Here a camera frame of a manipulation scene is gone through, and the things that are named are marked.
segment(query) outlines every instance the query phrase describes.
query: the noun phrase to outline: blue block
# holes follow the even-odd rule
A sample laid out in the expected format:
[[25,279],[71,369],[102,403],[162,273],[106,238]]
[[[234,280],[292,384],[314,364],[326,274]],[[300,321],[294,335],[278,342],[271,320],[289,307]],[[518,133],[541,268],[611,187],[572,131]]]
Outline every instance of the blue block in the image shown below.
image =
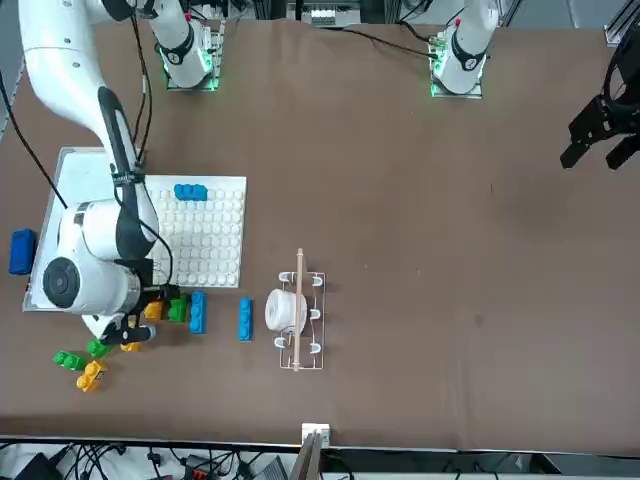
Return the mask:
[[207,201],[207,187],[204,185],[183,185],[181,183],[176,183],[173,187],[173,193],[176,194],[176,198],[178,200],[192,200],[196,202]]
[[9,258],[9,273],[11,275],[27,275],[33,268],[36,253],[36,234],[25,228],[16,230],[11,235],[11,255]]
[[189,330],[194,335],[206,333],[207,321],[207,296],[202,292],[191,294],[191,318]]
[[249,297],[242,297],[240,299],[238,339],[241,342],[250,342],[253,340],[253,303]]

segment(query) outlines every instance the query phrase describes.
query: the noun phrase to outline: black cable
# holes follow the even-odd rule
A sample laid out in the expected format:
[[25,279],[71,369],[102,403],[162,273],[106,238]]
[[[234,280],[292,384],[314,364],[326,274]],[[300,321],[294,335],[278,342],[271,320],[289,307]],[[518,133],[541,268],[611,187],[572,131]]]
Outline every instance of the black cable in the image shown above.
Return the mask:
[[502,465],[502,464],[504,463],[504,461],[505,461],[507,458],[509,458],[510,456],[512,456],[512,455],[513,455],[513,452],[508,452],[508,453],[506,453],[506,454],[504,455],[504,457],[502,457],[502,458],[500,459],[500,461],[494,465],[494,467],[491,469],[491,471],[492,471],[492,472],[497,472],[497,471],[498,471],[498,467],[500,467],[500,465]]
[[[225,462],[225,460],[226,460],[227,458],[229,458],[229,457],[230,457],[231,455],[233,455],[234,453],[235,453],[235,452],[223,453],[223,454],[221,454],[221,455],[218,455],[217,457],[214,457],[212,460],[205,460],[204,462],[197,464],[195,467],[191,467],[191,470],[192,470],[192,471],[193,471],[193,470],[198,470],[200,467],[202,467],[202,466],[204,466],[204,465],[207,465],[208,463],[211,463],[211,461],[213,461],[213,462],[214,462],[214,465],[215,465],[215,467],[214,467],[214,471],[215,471],[215,470],[217,470],[217,469],[218,469],[218,467],[219,467],[220,465],[222,465],[222,464]],[[215,463],[215,461],[216,461],[217,459],[219,459],[219,458],[222,458],[222,460],[220,460],[219,462]]]
[[349,30],[348,28],[339,30],[342,32],[353,33],[355,35],[360,35],[361,37],[368,38],[369,40],[373,40],[375,42],[380,42],[385,45],[389,45],[390,47],[397,48],[398,50],[403,50],[405,52],[413,53],[414,55],[420,55],[427,58],[432,58],[433,60],[437,60],[438,56],[434,53],[422,52],[420,50],[414,50],[413,48],[404,47],[402,45],[398,45],[397,43],[390,42],[388,40],[384,40],[382,38],[374,37],[373,35],[369,35],[368,33],[359,32],[357,30]]
[[140,145],[140,152],[138,153],[138,161],[142,159],[144,149],[147,145],[147,138],[149,137],[149,129],[151,128],[151,117],[153,115],[153,95],[151,93],[151,81],[149,80],[149,72],[147,70],[147,62],[144,60],[144,54],[142,52],[142,43],[140,42],[140,31],[138,30],[138,20],[134,14],[131,16],[131,25],[133,27],[133,33],[136,37],[136,44],[138,47],[138,57],[140,58],[140,68],[144,76],[144,81],[147,87],[147,94],[149,95],[149,115],[147,117],[147,124],[144,129],[144,135],[142,137],[142,143]]
[[9,95],[7,94],[7,89],[5,88],[5,85],[4,85],[4,77],[2,76],[2,71],[0,71],[0,92],[2,93],[2,99],[4,100],[4,106],[7,109],[7,113],[9,114],[9,118],[11,119],[11,124],[13,125],[13,128],[16,131],[16,135],[18,135],[18,138],[22,142],[22,145],[24,145],[24,148],[27,150],[27,152],[29,152],[29,155],[31,155],[31,158],[33,159],[33,161],[36,162],[36,165],[38,166],[38,169],[40,170],[40,173],[42,173],[44,178],[47,180],[47,183],[49,184],[49,186],[53,190],[53,193],[55,193],[56,196],[58,197],[58,200],[60,200],[60,203],[62,204],[62,206],[64,208],[67,208],[67,203],[62,198],[62,195],[60,195],[60,192],[58,191],[58,189],[54,185],[53,180],[51,180],[51,177],[49,176],[47,171],[44,169],[42,164],[40,163],[40,160],[38,159],[38,156],[35,154],[35,152],[31,148],[31,146],[29,145],[29,142],[27,142],[27,139],[24,138],[24,135],[22,135],[22,132],[20,131],[20,128],[18,127],[18,122],[16,121],[16,117],[13,115],[13,109],[11,108],[11,103],[9,102]]
[[180,465],[182,465],[183,467],[186,465],[186,462],[187,462],[187,459],[186,459],[186,458],[180,458],[180,457],[176,454],[176,452],[175,452],[175,450],[174,450],[173,448],[169,448],[169,451],[171,452],[171,455],[173,455],[173,456],[174,456],[174,458],[175,458],[176,460],[178,460],[178,463],[179,463]]
[[[109,447],[100,447],[98,450],[100,450],[101,448],[104,448],[105,451],[106,449],[108,449]],[[96,447],[95,446],[89,446],[86,448],[87,451],[87,461],[84,464],[84,473],[86,475],[84,475],[84,477],[86,478],[91,478],[91,472],[93,472],[94,467],[98,467],[98,472],[100,472],[100,476],[102,477],[102,480],[108,480],[107,476],[104,474],[104,471],[102,470],[102,465],[100,464],[100,455],[99,452],[96,451]],[[87,467],[89,466],[89,462],[92,463],[91,465],[91,469],[89,469],[87,471]]]
[[156,464],[156,460],[154,458],[153,447],[149,447],[149,455],[147,455],[147,458],[151,462],[151,465],[153,465],[153,471],[156,473],[156,478],[158,480],[162,480],[160,470],[158,470],[158,465]]
[[136,143],[136,139],[138,138],[138,130],[140,129],[140,120],[142,120],[142,112],[144,111],[144,105],[147,101],[147,95],[142,92],[142,101],[140,102],[140,108],[138,109],[138,115],[136,116],[136,125],[133,130],[133,143]]
[[204,20],[204,21],[209,20],[207,17],[205,17],[203,14],[201,14],[199,11],[197,11],[193,7],[189,8],[189,13],[192,15],[195,13],[196,18],[199,18],[200,20]]
[[456,19],[456,17],[462,13],[462,10],[464,10],[464,7],[462,7],[460,10],[454,13],[453,16],[449,20],[447,20],[447,23],[445,23],[445,27],[448,27],[449,24],[453,22]]
[[76,452],[76,459],[74,460],[73,464],[71,465],[71,467],[69,467],[69,470],[67,471],[66,475],[64,476],[64,480],[67,480],[69,478],[69,475],[71,475],[71,472],[75,472],[75,478],[78,478],[78,466],[80,465],[80,462],[85,458],[88,457],[89,454],[87,453],[87,447],[86,445],[81,445],[78,447],[78,451]]
[[102,465],[100,464],[100,459],[107,453],[109,453],[112,450],[117,450],[117,445],[111,444],[111,445],[107,445],[107,446],[103,446],[101,448],[98,449],[98,455],[95,459],[95,461],[92,462],[91,468],[89,469],[88,472],[88,478],[91,478],[91,474],[93,473],[93,469],[97,466],[98,469],[100,470],[100,468],[102,467]]
[[231,470],[233,470],[233,459],[236,458],[236,455],[238,456],[238,459],[239,459],[240,458],[240,454],[238,454],[236,452],[232,452],[231,453],[231,462],[229,463],[229,468],[227,469],[226,472],[221,472],[220,470],[218,470],[218,476],[226,477],[227,475],[229,475],[231,473]]
[[122,200],[120,200],[120,196],[118,195],[118,189],[116,187],[113,187],[113,196],[116,199],[116,203],[120,205],[120,208],[127,212],[127,214],[134,221],[138,222],[141,227],[146,228],[147,231],[155,236],[158,241],[164,246],[164,248],[167,249],[167,253],[169,254],[169,275],[167,276],[167,280],[164,282],[164,284],[169,285],[169,283],[171,282],[171,277],[173,276],[173,253],[171,252],[171,247],[169,247],[169,244],[165,242],[164,238],[162,238],[158,232],[147,225],[140,217],[134,215],[133,212],[131,212],[129,208],[124,203],[122,203]]
[[5,443],[4,445],[0,445],[0,452],[2,450],[4,450],[5,448],[8,448],[8,447],[10,447],[12,445],[15,445],[15,444],[16,444],[15,442],[9,442],[9,443]]
[[422,40],[423,42],[427,42],[429,43],[429,40],[431,39],[431,36],[428,37],[423,37],[422,35],[420,35],[415,28],[413,28],[413,26],[411,26],[409,23],[405,22],[404,20],[400,20],[398,22],[399,25],[402,25],[403,27],[407,27],[407,29],[411,32],[411,35],[413,35],[414,37],[416,37],[418,40]]
[[253,457],[251,460],[249,460],[249,463],[247,463],[247,465],[251,465],[253,462],[255,462],[258,457],[260,457],[260,455],[262,455],[264,452],[260,452],[258,453],[255,457]]
[[351,470],[351,468],[349,468],[349,465],[347,465],[347,462],[345,462],[341,457],[337,456],[337,455],[332,455],[330,453],[322,453],[325,457],[333,459],[335,461],[337,461],[339,464],[341,464],[344,469],[347,471],[348,474],[348,478],[349,480],[354,480],[355,477],[353,476],[353,471]]
[[400,20],[398,20],[399,22],[403,22],[404,20],[406,20],[407,18],[409,18],[411,16],[411,14],[413,12],[415,12],[416,10],[418,10],[421,6],[425,5],[425,8],[423,10],[422,13],[426,12],[428,10],[428,8],[431,6],[431,4],[433,3],[433,0],[422,0],[421,2],[418,2],[418,4],[413,7],[411,10],[409,10],[408,13],[405,14],[404,17],[402,17]]

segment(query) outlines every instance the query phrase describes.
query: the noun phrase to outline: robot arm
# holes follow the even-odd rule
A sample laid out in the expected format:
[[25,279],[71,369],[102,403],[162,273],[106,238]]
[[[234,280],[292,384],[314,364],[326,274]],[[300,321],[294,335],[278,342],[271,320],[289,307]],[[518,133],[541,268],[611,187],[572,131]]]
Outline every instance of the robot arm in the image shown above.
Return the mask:
[[459,25],[445,31],[447,49],[434,75],[444,88],[464,95],[475,87],[499,19],[496,0],[465,0]]
[[[58,256],[43,277],[49,300],[82,315],[105,343],[142,341],[153,333],[137,324],[128,328],[127,316],[144,308],[144,285],[140,272],[115,261],[143,260],[156,236],[142,223],[158,231],[158,219],[124,110],[102,79],[90,30],[91,22],[107,16],[129,18],[133,8],[126,0],[20,0],[19,9],[25,60],[36,95],[58,115],[98,136],[120,200],[70,205],[60,224]],[[199,30],[186,22],[178,0],[148,0],[143,13],[166,58],[175,60],[170,67],[174,81],[189,87],[201,81],[208,71],[200,61],[201,42],[195,41]]]

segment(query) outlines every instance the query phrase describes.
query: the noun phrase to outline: yellow block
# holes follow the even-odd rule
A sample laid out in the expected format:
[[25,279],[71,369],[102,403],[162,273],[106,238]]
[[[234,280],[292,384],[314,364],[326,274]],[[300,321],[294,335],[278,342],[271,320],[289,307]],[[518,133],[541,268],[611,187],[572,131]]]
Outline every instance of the yellow block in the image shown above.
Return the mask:
[[123,352],[139,352],[140,342],[129,343],[127,345],[120,345]]
[[108,370],[107,366],[94,360],[84,368],[84,374],[76,381],[76,386],[83,392],[91,392],[98,388],[98,382]]
[[149,321],[158,321],[162,320],[162,300],[158,300],[156,302],[151,302],[147,305],[147,308],[144,309],[144,316]]

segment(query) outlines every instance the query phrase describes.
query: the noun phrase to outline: green lego brick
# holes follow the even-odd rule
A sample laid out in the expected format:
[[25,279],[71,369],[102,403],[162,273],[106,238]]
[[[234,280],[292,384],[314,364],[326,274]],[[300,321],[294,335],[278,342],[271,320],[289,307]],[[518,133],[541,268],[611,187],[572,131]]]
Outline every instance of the green lego brick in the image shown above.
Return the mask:
[[62,364],[62,366],[64,368],[68,368],[69,370],[75,370],[76,372],[79,372],[81,370],[84,370],[84,367],[87,366],[87,361],[82,358],[80,355],[76,355],[74,353],[67,353],[66,358],[64,359],[64,363]]
[[64,350],[58,350],[56,354],[53,356],[53,363],[56,365],[64,366],[65,359],[70,355],[69,352],[65,352]]
[[187,296],[181,295],[180,298],[171,300],[171,308],[169,309],[169,320],[174,323],[184,323],[187,319]]
[[111,345],[102,345],[98,339],[91,340],[87,345],[87,351],[93,358],[102,358],[112,349]]

